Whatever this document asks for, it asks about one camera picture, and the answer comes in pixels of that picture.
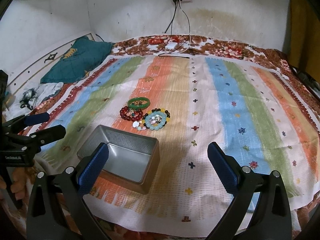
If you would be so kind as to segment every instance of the white cloth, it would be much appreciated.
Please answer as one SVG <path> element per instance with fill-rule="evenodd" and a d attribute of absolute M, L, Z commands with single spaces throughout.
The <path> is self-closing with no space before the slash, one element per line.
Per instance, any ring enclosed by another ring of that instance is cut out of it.
<path fill-rule="evenodd" d="M 45 98 L 54 95 L 58 90 L 60 90 L 63 86 L 63 83 L 46 83 L 39 84 L 30 82 L 23 90 L 23 92 L 15 99 L 14 103 L 9 107 L 9 110 L 5 110 L 3 112 L 6 120 L 13 119 L 22 114 L 29 114 L 31 110 L 27 107 L 20 108 L 20 101 L 22 99 L 23 93 L 31 88 L 36 91 L 36 95 L 29 101 L 29 104 L 33 106 L 33 108 L 37 107 L 41 104 Z"/>

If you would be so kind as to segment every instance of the electrical cable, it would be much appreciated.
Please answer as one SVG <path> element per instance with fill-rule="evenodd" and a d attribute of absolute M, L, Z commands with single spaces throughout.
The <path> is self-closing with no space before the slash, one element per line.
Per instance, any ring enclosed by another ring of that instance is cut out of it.
<path fill-rule="evenodd" d="M 177 49 L 175 49 L 174 51 L 169 51 L 169 53 L 167 53 L 167 52 L 165 52 L 165 53 L 161 53 L 161 54 L 159 54 L 158 55 L 158 57 L 183 57 L 183 58 L 190 58 L 190 57 L 185 57 L 185 56 L 163 56 L 164 54 L 171 54 L 172 52 L 175 52 Z"/>
<path fill-rule="evenodd" d="M 169 41 L 170 41 L 170 39 L 171 39 L 171 36 L 172 36 L 172 24 L 173 24 L 173 20 L 174 20 L 174 17 L 175 17 L 175 15 L 176 15 L 177 7 L 178 7 L 177 0 L 173 0 L 173 2 L 174 2 L 174 4 L 175 4 L 175 9 L 174 9 L 174 14 L 173 14 L 172 20 L 171 20 L 171 22 L 170 22 L 170 24 L 171 24 L 171 33 L 170 33 L 170 37 L 169 37 L 167 43 L 162 47 L 162 49 L 161 49 L 161 50 L 155 50 L 155 49 L 138 50 L 137 52 L 135 52 L 135 53 L 133 53 L 133 54 L 128 54 L 127 51 L 125 50 L 125 47 L 123 47 L 124 52 L 125 52 L 127 55 L 132 56 L 132 55 L 135 55 L 135 54 L 137 54 L 137 53 L 139 53 L 139 52 L 143 52 L 143 51 L 153 51 L 153 52 L 156 52 L 156 53 L 157 53 L 157 52 L 161 52 L 161 51 L 168 45 L 168 43 L 169 43 Z"/>
<path fill-rule="evenodd" d="M 190 28 L 190 21 L 189 21 L 188 15 L 187 15 L 187 14 L 185 13 L 185 11 L 182 9 L 180 0 L 178 0 L 178 1 L 179 1 L 179 7 L 180 7 L 181 11 L 184 13 L 184 15 L 187 17 L 188 25 L 189 25 L 189 46 L 188 46 L 188 48 L 186 48 L 184 51 L 180 52 L 180 53 L 183 53 L 183 52 L 186 52 L 186 51 L 190 48 L 190 44 L 191 44 L 190 29 L 191 29 L 191 28 Z M 171 51 L 171 53 L 177 51 L 178 49 L 180 49 L 186 42 L 187 42 L 187 40 L 185 40 L 185 42 L 182 43 L 182 45 L 181 45 L 179 48 L 175 49 L 174 51 Z"/>
<path fill-rule="evenodd" d="M 168 27 L 167 27 L 167 29 L 165 30 L 165 32 L 164 32 L 164 33 L 166 33 L 166 32 L 167 32 L 167 30 L 169 29 L 170 25 L 172 25 L 173 20 L 174 20 L 174 16 L 176 15 L 177 8 L 178 8 L 178 4 L 175 2 L 175 9 L 174 9 L 173 18 L 172 18 L 171 22 L 169 23 L 169 25 L 168 25 Z"/>
<path fill-rule="evenodd" d="M 98 36 L 100 39 L 102 39 L 102 41 L 104 42 L 103 38 L 101 38 L 97 33 L 96 33 L 96 36 Z"/>

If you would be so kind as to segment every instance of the metal screw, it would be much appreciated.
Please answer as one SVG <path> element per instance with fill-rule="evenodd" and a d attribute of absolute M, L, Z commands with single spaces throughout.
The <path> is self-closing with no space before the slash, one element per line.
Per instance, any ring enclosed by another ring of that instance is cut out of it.
<path fill-rule="evenodd" d="M 242 167 L 243 172 L 245 173 L 250 173 L 251 169 L 248 166 L 243 166 Z"/>
<path fill-rule="evenodd" d="M 276 178 L 279 178 L 279 177 L 280 177 L 279 171 L 274 171 L 272 174 L 273 174 L 273 176 L 275 176 Z"/>
<path fill-rule="evenodd" d="M 70 174 L 70 173 L 72 173 L 74 170 L 75 170 L 74 167 L 68 167 L 68 168 L 66 168 L 66 173 Z"/>
<path fill-rule="evenodd" d="M 42 178 L 43 176 L 44 176 L 44 172 L 43 172 L 43 171 L 39 172 L 38 175 L 37 175 L 37 177 L 38 177 L 39 179 Z"/>

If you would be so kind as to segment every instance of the striped blanket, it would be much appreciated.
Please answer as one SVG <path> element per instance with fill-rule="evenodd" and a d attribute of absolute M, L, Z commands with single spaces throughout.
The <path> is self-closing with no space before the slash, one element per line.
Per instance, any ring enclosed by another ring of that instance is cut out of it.
<path fill-rule="evenodd" d="M 132 127 L 119 110 L 133 97 L 165 108 L 171 121 L 159 131 Z M 227 155 L 255 172 L 278 170 L 291 209 L 320 190 L 319 127 L 309 107 L 279 73 L 252 62 L 215 56 L 108 57 L 90 76 L 68 88 L 49 111 L 43 129 L 66 127 L 64 139 L 40 156 L 62 171 L 94 128 L 107 125 L 158 138 L 160 164 L 147 195 L 98 178 L 85 200 L 94 215 L 135 231 L 204 237 L 232 200 L 207 158 L 216 141 Z M 246 228 L 258 195 L 241 228 Z"/>

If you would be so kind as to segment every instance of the white bead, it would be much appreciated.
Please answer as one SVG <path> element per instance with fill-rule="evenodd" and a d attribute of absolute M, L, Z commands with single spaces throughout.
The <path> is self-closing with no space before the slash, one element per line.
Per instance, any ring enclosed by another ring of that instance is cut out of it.
<path fill-rule="evenodd" d="M 139 122 L 135 121 L 132 123 L 133 128 L 137 128 L 139 126 Z"/>

